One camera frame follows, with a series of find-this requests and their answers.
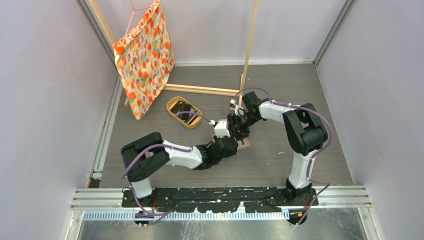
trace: patterned fabric bag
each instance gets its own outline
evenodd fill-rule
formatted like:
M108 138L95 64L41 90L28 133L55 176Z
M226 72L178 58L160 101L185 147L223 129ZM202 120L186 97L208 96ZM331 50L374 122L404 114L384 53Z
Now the patterned fabric bag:
M113 44L115 64L136 119L141 119L168 82L175 65L160 0Z

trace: wooden basket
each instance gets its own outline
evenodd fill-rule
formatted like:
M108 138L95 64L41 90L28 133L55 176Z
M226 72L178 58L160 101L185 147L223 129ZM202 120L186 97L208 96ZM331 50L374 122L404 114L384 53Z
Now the wooden basket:
M189 101L187 101L184 97L182 96L176 96L173 99L171 99L167 104L166 104L166 109L168 110L168 113L171 114L171 116L173 118L175 118L175 114L171 112L171 109L173 108L173 106L175 104L177 104L178 101L190 104L191 107L196 110L196 112L200 115L202 115L202 112L193 104L191 104ZM190 125L188 125L187 123L183 122L180 118L177 118L178 122L181 123L184 127L188 128L188 129L194 129L197 125L200 124L202 118L201 117L197 117Z

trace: white wall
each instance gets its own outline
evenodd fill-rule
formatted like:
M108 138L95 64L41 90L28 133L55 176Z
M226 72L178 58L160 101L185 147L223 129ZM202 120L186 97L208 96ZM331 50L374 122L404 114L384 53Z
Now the white wall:
M356 1L318 66L384 239L422 239L424 2Z
M74 0L0 8L0 238L63 239L116 70Z
M130 0L97 0L116 41L132 13ZM134 0L136 8L153 0ZM176 62L244 62L254 0L162 0ZM260 0L251 62L313 61L345 0ZM143 17L137 11L132 26Z

